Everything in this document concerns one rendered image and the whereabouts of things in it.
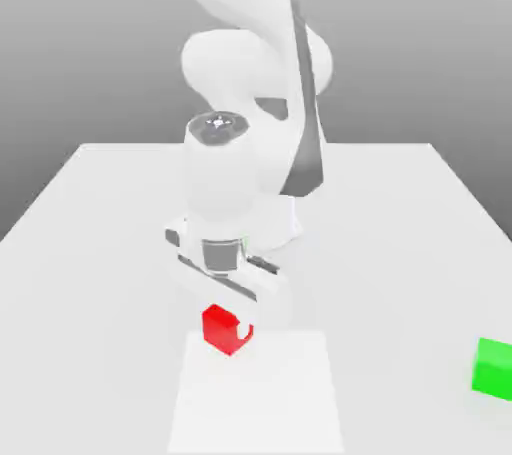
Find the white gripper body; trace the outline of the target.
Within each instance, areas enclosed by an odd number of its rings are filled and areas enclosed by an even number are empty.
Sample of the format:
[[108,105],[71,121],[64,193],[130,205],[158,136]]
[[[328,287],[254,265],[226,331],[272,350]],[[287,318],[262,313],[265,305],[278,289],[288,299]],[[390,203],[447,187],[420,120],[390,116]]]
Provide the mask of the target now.
[[178,253],[176,279],[202,307],[216,304],[244,324],[283,327],[292,316],[290,285],[281,272],[275,274],[242,262],[235,271],[214,274]]

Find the small red cube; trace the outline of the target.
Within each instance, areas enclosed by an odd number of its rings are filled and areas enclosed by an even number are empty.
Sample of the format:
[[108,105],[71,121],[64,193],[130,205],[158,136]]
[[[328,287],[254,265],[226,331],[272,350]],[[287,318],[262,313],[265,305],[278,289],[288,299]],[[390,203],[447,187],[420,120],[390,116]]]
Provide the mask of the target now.
[[202,312],[204,340],[227,356],[232,356],[253,337],[252,324],[247,326],[243,337],[238,332],[240,326],[240,320],[233,313],[217,304]]

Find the small green cube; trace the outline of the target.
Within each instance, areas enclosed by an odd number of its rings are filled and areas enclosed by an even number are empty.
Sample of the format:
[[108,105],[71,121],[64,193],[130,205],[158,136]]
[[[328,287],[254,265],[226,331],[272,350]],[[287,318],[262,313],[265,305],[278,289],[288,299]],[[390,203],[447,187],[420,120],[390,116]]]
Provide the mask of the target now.
[[471,389],[512,401],[512,344],[488,338],[478,340]]

